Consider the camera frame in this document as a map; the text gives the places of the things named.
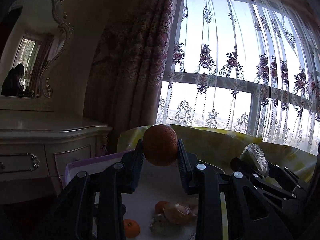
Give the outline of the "white purple-rimmed cardboard box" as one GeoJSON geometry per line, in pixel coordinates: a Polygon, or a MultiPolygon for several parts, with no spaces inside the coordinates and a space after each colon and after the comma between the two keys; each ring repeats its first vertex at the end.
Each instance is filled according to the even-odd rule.
{"type": "Polygon", "coordinates": [[[59,195],[58,239],[194,239],[177,163],[156,166],[131,150],[70,166],[59,195]]]}

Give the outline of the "small red-orange tangerine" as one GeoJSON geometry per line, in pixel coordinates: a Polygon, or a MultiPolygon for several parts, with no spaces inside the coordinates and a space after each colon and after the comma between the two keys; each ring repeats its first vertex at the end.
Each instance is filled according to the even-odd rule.
{"type": "Polygon", "coordinates": [[[168,166],[178,158],[176,132],[167,125],[155,125],[143,136],[143,152],[146,160],[156,166],[168,166]]]}

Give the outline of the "cream ornate dresser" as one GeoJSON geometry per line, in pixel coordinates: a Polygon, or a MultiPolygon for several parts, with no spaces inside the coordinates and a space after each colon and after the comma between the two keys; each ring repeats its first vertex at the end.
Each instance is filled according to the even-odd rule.
{"type": "Polygon", "coordinates": [[[67,164],[105,154],[107,124],[54,112],[1,111],[1,204],[56,195],[67,164]]]}

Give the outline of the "pink floral drape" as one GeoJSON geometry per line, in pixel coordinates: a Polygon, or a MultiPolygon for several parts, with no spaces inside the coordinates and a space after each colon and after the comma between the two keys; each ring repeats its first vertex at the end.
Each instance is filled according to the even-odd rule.
{"type": "Polygon", "coordinates": [[[83,116],[122,132],[156,121],[177,0],[128,0],[105,26],[83,116]]]}

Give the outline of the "orange tangerine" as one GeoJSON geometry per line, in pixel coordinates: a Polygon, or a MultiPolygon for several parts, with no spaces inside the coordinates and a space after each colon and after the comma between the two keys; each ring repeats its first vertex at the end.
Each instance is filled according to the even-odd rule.
{"type": "Polygon", "coordinates": [[[168,206],[170,203],[167,201],[159,201],[155,205],[155,214],[163,214],[164,213],[164,208],[168,206]]]}
{"type": "Polygon", "coordinates": [[[124,222],[124,232],[127,238],[135,238],[140,234],[139,224],[132,219],[125,219],[124,222]]]}

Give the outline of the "yellow white checkered tablecloth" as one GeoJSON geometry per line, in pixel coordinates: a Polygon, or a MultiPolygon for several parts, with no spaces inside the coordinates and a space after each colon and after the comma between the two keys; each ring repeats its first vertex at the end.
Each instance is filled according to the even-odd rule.
{"type": "MultiPolygon", "coordinates": [[[[134,150],[139,139],[143,139],[144,133],[151,126],[135,127],[127,131],[115,127],[113,130],[118,137],[117,151],[134,150]]],[[[243,133],[215,128],[167,126],[176,132],[177,139],[183,141],[186,152],[193,153],[199,160],[223,169],[227,174],[231,172],[231,160],[239,157],[249,144],[257,144],[263,150],[267,161],[280,167],[287,167],[306,182],[311,179],[316,166],[317,158],[313,154],[291,146],[263,142],[261,138],[243,133]]]]}

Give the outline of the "cut green fruit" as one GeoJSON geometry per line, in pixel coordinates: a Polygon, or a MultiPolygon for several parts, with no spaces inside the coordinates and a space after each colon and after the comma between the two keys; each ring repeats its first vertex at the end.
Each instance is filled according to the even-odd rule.
{"type": "Polygon", "coordinates": [[[262,176],[268,176],[269,167],[263,150],[257,144],[247,145],[240,160],[244,161],[251,169],[257,171],[262,176]]]}

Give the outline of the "ornate framed mirror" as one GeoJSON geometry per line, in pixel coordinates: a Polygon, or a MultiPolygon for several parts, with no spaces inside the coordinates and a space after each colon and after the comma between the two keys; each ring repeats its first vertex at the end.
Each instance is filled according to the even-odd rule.
{"type": "Polygon", "coordinates": [[[1,109],[51,111],[49,72],[73,32],[64,0],[14,0],[1,19],[1,109]]]}

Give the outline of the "orange-brown fruit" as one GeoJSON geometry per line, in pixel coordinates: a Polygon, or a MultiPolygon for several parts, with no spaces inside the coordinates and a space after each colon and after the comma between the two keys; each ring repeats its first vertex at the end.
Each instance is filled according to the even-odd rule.
{"type": "Polygon", "coordinates": [[[167,204],[163,207],[166,219],[172,224],[189,224],[197,218],[198,205],[167,204]]]}

